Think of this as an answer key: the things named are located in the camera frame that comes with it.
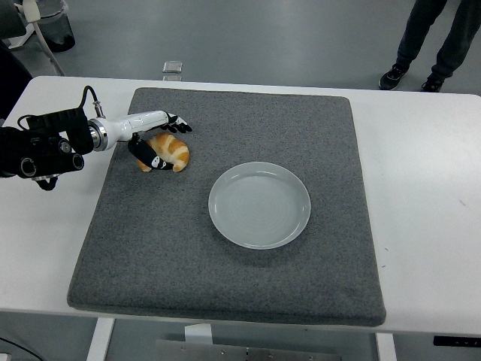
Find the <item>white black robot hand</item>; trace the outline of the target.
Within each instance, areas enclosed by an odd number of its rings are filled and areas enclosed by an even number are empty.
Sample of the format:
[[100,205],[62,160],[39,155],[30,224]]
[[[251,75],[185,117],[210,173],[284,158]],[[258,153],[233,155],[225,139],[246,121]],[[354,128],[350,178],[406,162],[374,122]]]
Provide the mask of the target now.
[[118,141],[128,144],[141,171],[171,169],[182,171],[189,162],[189,149],[175,138],[175,132],[192,128],[182,118],[164,111],[128,115],[102,123],[101,149],[109,149]]

